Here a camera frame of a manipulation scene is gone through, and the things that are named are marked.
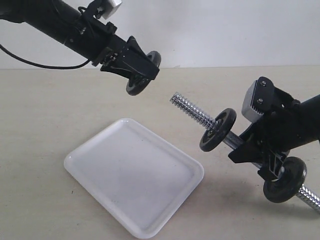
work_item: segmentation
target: table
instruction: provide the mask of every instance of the table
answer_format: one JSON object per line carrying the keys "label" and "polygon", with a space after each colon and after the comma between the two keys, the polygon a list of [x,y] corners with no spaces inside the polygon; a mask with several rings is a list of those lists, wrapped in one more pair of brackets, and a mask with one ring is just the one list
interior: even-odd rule
{"label": "table", "polygon": [[[249,126],[242,101],[260,76],[301,101],[320,93],[320,66],[161,69],[138,96],[126,93],[126,79],[99,69],[0,70],[0,239],[135,239],[63,166],[69,152],[120,118],[143,124],[205,170],[153,239],[319,239],[319,214],[296,197],[268,202],[257,169],[232,163],[223,143],[201,151],[204,129],[169,102],[180,92],[213,117],[234,108],[232,130],[240,134]],[[319,143],[290,155],[306,162],[305,184],[320,193]]]}

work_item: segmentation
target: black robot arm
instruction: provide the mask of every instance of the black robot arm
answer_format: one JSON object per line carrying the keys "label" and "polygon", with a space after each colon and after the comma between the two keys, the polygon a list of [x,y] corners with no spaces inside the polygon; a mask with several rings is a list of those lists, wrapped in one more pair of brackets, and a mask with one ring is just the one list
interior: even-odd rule
{"label": "black robot arm", "polygon": [[125,41],[115,34],[114,24],[99,21],[120,4],[120,0],[94,0],[77,10],[62,0],[0,0],[0,19],[27,23],[93,66],[101,65],[101,71],[129,79],[126,90],[134,96],[157,77],[161,56],[157,51],[145,54],[133,36]]}

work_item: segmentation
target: screw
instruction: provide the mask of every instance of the screw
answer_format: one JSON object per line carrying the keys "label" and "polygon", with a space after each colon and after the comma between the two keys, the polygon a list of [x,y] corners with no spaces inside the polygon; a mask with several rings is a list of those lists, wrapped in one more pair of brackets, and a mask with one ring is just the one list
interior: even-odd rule
{"label": "screw", "polygon": [[[202,109],[194,105],[180,93],[176,92],[170,99],[170,102],[180,108],[192,119],[196,120],[206,129],[215,127],[216,121],[213,117],[205,113]],[[237,149],[244,143],[244,141],[232,131],[227,134],[223,142],[233,150]],[[258,163],[252,164],[259,169],[261,168],[261,165]],[[320,214],[320,197],[317,196],[313,191],[309,190],[304,184],[302,185],[296,196]]]}

